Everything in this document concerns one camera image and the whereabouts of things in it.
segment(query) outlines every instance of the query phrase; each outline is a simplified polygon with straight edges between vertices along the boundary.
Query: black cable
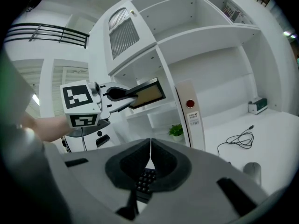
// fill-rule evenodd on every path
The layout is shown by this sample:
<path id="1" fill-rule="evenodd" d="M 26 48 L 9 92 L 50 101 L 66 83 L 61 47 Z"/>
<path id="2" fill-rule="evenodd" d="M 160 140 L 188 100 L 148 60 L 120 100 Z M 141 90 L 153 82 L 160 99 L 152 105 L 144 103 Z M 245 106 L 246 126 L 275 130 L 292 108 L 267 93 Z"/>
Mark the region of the black cable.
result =
<path id="1" fill-rule="evenodd" d="M 252 125 L 248 129 L 243 131 L 241 134 L 229 137 L 226 140 L 226 142 L 224 142 L 222 144 L 236 144 L 239 147 L 242 147 L 242 148 L 245 148 L 245 149 L 250 149 L 252 147 L 254 136 L 253 136 L 253 133 L 251 131 L 247 132 L 247 130 L 253 129 L 253 127 L 254 126 Z M 244 135 L 250 135 L 251 137 L 250 137 L 250 139 L 240 141 L 240 138 Z M 220 153 L 219 153 L 219 146 L 220 145 L 217 146 L 218 157 L 220 157 Z"/>
<path id="2" fill-rule="evenodd" d="M 67 141 L 66 141 L 66 138 L 65 138 L 64 140 L 65 140 L 66 147 L 67 147 L 67 149 L 69 150 L 69 153 L 71 153 L 71 149 L 70 149 L 70 147 L 69 147 L 69 144 L 68 144 Z"/>
<path id="3" fill-rule="evenodd" d="M 83 146 L 84 146 L 84 148 L 85 148 L 84 151 L 87 151 L 87 148 L 86 148 L 86 146 L 85 146 L 85 141 L 84 141 L 83 128 L 81 128 L 81 138 L 82 138 Z"/>

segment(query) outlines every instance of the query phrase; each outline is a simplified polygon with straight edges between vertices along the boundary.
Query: black buttons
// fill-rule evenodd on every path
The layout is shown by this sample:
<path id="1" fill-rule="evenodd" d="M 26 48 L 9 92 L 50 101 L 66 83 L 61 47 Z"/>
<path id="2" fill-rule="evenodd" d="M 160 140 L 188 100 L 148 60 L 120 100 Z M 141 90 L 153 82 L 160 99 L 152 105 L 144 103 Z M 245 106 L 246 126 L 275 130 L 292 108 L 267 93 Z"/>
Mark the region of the black buttons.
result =
<path id="1" fill-rule="evenodd" d="M 136 183 L 136 190 L 142 192 L 143 195 L 148 195 L 150 199 L 150 185 L 156 179 L 156 171 L 153 169 L 146 168 L 142 173 L 141 177 L 138 178 L 138 182 Z"/>

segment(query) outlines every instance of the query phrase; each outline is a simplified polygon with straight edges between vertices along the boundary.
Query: small white box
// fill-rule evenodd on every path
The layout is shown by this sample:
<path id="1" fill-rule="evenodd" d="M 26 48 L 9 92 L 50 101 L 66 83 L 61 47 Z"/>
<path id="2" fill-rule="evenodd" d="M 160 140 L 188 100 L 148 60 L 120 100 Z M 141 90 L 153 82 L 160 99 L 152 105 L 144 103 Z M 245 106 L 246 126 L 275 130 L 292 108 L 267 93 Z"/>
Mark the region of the small white box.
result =
<path id="1" fill-rule="evenodd" d="M 256 98 L 248 103 L 248 112 L 252 114 L 259 114 L 268 108 L 268 103 L 266 98 Z"/>

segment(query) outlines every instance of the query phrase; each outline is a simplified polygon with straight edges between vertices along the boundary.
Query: white pot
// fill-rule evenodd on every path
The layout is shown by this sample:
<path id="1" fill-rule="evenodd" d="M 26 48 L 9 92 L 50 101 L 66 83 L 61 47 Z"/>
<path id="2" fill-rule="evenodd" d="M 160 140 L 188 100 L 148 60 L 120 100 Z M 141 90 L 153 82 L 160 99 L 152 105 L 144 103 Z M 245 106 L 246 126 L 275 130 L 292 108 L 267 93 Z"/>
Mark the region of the white pot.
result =
<path id="1" fill-rule="evenodd" d="M 172 136 L 172 138 L 175 142 L 180 142 L 183 140 L 184 134 L 181 134 L 180 136 Z"/>

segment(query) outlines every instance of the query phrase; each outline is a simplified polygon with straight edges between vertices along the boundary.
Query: green plant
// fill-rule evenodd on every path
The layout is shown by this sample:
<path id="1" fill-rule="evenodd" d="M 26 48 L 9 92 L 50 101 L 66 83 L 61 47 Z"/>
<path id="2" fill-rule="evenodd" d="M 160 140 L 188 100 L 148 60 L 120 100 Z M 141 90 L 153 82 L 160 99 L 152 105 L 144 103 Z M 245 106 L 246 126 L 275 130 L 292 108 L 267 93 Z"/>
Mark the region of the green plant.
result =
<path id="1" fill-rule="evenodd" d="M 169 129 L 169 135 L 180 136 L 181 134 L 183 134 L 183 127 L 181 124 L 173 125 L 171 129 Z"/>

